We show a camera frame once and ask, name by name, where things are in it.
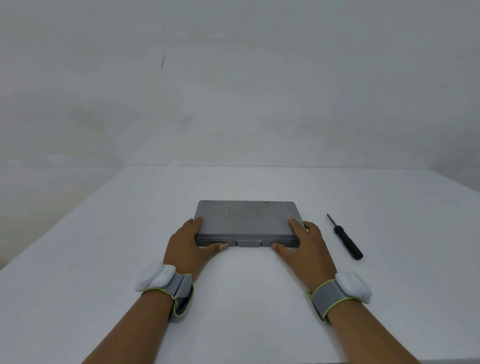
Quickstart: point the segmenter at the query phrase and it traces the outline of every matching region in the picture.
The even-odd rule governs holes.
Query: hand
[[[167,250],[163,258],[163,264],[170,264],[177,268],[177,273],[192,275],[195,281],[205,264],[218,254],[228,248],[228,244],[215,243],[206,248],[199,248],[195,244],[195,235],[202,225],[203,218],[192,218],[170,237]]]
[[[300,239],[300,246],[293,252],[282,244],[272,244],[272,249],[287,263],[297,277],[310,291],[315,291],[321,284],[335,278],[335,264],[328,252],[320,229],[313,223],[304,221],[304,228],[294,218],[288,220],[295,235]]]

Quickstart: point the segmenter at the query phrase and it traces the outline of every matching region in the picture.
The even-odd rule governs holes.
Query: right hand
[[[273,243],[272,249],[287,263],[297,277],[310,291],[335,278],[335,264],[328,252],[320,229],[312,222],[304,221],[304,228],[294,218],[288,220],[294,233],[300,239],[296,252],[282,244]]]

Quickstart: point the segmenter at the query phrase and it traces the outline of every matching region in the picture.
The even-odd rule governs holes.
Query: gray metal case
[[[202,200],[195,212],[197,216],[204,217],[195,237],[198,246],[217,242],[246,247],[300,244],[288,224],[288,218],[303,224],[293,202]]]

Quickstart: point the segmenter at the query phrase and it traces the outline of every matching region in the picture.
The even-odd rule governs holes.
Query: white wrist device
[[[320,319],[326,321],[328,311],[338,303],[355,299],[369,304],[373,292],[357,273],[348,272],[336,273],[335,279],[325,282],[315,292],[307,294]]]
[[[161,261],[150,263],[139,273],[135,291],[160,290],[168,293],[175,301],[172,313],[180,317],[190,306],[193,285],[191,274],[180,274],[176,270],[175,266],[165,265]]]

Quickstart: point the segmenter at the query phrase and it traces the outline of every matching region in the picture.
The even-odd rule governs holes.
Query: forearm
[[[152,364],[172,306],[167,294],[145,292],[83,364]]]
[[[360,302],[341,302],[327,316],[351,364],[419,364]]]

